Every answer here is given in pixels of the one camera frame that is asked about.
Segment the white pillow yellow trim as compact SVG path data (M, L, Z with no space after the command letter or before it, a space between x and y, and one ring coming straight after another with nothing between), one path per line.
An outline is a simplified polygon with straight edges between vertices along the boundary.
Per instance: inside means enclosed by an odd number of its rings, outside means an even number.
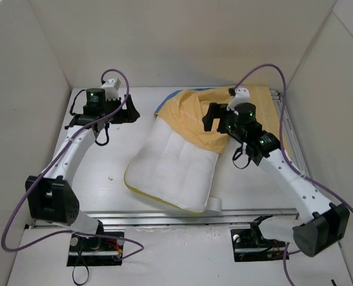
M222 210L222 201L210 196L219 155L186 141L160 117L139 152L128 164L128 189L191 213Z

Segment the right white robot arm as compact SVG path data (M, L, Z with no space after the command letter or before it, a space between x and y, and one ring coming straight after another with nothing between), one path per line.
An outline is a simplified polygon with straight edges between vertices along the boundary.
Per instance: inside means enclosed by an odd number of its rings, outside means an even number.
M264 245L269 240L294 243L303 254L314 257L344 237L350 215L348 208L344 204L335 205L293 171L290 158L280 149L280 141L257 122L254 104L241 103L230 109L225 104L212 102L203 117L205 131L212 130L214 119L219 120L219 133L226 133L241 145L233 159L246 154L248 161L278 183L299 213L297 220L274 216L260 219L249 231L251 242L256 245Z

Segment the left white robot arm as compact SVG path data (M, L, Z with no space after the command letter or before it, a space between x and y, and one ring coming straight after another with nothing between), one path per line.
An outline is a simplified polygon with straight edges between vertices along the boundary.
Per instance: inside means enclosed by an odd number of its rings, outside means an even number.
M110 125L133 123L140 114L130 94L119 98L117 90L109 92L107 88L89 88L85 92L83 111L72 113L66 138L52 162L39 176L29 176L25 187L32 219L84 235L83 243L91 250L98 250L105 242L103 224L80 209L72 189L73 179L101 132L107 133Z

